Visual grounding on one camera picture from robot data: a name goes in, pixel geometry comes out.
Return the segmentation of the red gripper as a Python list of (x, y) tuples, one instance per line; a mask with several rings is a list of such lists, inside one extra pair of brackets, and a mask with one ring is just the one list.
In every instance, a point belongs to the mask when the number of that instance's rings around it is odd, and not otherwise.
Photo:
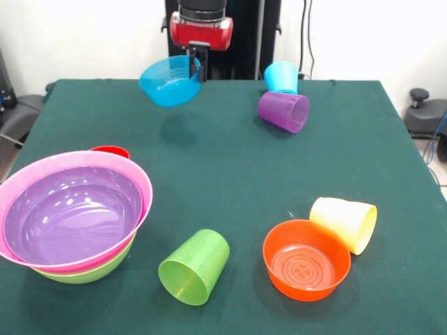
[[(207, 81), (208, 50), (226, 51), (233, 35), (233, 19), (225, 17), (218, 22), (200, 23), (185, 20), (175, 11), (170, 17), (170, 37), (173, 44), (178, 47), (189, 47), (190, 45), (204, 45), (198, 48), (200, 68), (198, 79), (200, 83)], [(189, 47), (189, 74), (195, 75), (196, 49)]]

